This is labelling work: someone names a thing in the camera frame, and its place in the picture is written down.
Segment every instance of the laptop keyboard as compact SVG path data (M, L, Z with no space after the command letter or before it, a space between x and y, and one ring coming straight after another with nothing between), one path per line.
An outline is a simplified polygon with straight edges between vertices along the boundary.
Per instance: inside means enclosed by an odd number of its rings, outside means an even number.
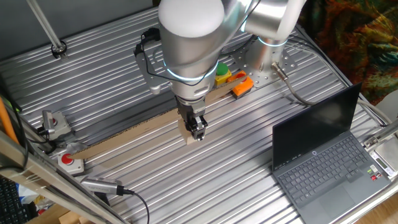
M354 137L348 137L278 177L297 205L360 173L358 167L368 161L368 156L357 148L356 142Z

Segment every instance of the white cap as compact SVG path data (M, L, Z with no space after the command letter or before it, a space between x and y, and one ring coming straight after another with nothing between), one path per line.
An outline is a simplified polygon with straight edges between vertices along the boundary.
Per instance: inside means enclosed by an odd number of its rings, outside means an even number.
M224 19L221 0L162 0L160 23L171 33L188 38L214 32Z

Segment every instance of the gray cable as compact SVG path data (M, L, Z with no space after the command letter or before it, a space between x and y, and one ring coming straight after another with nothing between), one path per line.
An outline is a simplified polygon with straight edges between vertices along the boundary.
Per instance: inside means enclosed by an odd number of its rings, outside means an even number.
M362 104L364 106L367 106L368 108L371 108L376 114L378 114L388 124L392 123L391 119L385 113L383 113L383 111L381 111L379 108L377 108L377 107L373 106L372 104L370 104L366 101L363 101L363 100L358 100L358 103Z
M304 51L304 52L308 52L308 53L311 53L311 54L317 56L323 63L325 63L325 65L326 65L330 70L332 70L333 72L336 73L336 70L333 69L333 68L329 65L329 63L328 63L325 59L323 59L320 55L318 55L317 53L312 52L312 51L307 50L307 49L303 49L303 48L301 48L301 47L295 47L295 46L292 46L292 45L286 45L286 46L289 46L289 47L294 48L294 49L297 49L297 50L302 50L302 51ZM289 83L288 80L285 80L285 83L286 83L287 87L289 88L289 90L290 90L290 91L292 92L292 94L294 95L294 97L296 97L299 101L301 101L301 102L304 103L305 105L314 105L314 104L315 104L315 103L313 103L313 102L306 101L306 100L304 100L303 98L301 98L300 96L298 96L298 94L294 91L294 89L292 88L292 86L290 85L290 83ZM374 111L378 116L380 116L387 124L391 124L391 123L392 123L391 119L390 119L385 113L383 113L383 111L381 111L379 108L373 106L372 104L370 104L370 103L368 103L368 102L366 102L366 101L364 101L364 100L360 100L360 99L358 99L358 103L361 104L361 105L367 106L368 108L370 108L371 110L373 110L373 111Z
M293 89L293 87L292 87L292 85L290 84L290 82L289 82L288 79L285 80L285 84L287 85L287 88L289 88L290 92L294 95L294 97L296 97L296 99L298 99L298 100L299 100L300 102L302 102L303 104L308 105L308 106L312 106L312 105L315 105L315 104L316 104L316 103L314 103L314 102L309 102L309 101L304 100L303 98L301 98L301 97L296 93L296 91Z

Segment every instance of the metal rail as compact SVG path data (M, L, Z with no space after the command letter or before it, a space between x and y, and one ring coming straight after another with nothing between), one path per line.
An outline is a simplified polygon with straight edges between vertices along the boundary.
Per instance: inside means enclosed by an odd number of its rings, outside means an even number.
M33 13L35 14L37 20L42 25L43 30L49 37L51 43L53 44L53 50L56 52L63 52L66 49L66 45L61 42L61 40L57 37L54 30L52 29L49 21L45 17L42 9L40 8L39 4L37 4L36 0L26 0L30 8L32 9ZM61 59L68 58L67 53L62 53L59 55Z
M22 153L23 149L3 132L0 132L0 145L2 161L8 158L9 164L22 166L25 156ZM0 174L97 224L126 223L105 203L95 198L91 192L84 187L76 187L77 181L73 177L65 173L60 175L63 171L57 164L47 161L40 155L33 156L29 153L28 157L29 160L24 172L19 173L18 170L6 169L0 171Z

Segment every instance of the orange block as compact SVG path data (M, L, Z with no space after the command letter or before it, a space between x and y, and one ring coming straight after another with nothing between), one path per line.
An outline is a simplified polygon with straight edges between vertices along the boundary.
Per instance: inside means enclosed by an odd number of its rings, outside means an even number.
M232 81L234 81L235 79L237 79L237 78L242 78L242 77L245 76L245 75L246 75L246 72L240 71L240 72L238 72L236 75L234 75L234 76L228 78L228 79L226 80L226 82L227 82L227 83L232 82Z
M253 80L250 77L245 78L240 84L238 84L235 88L232 89L234 97L236 99L239 99L246 93L249 93L253 86L254 86Z

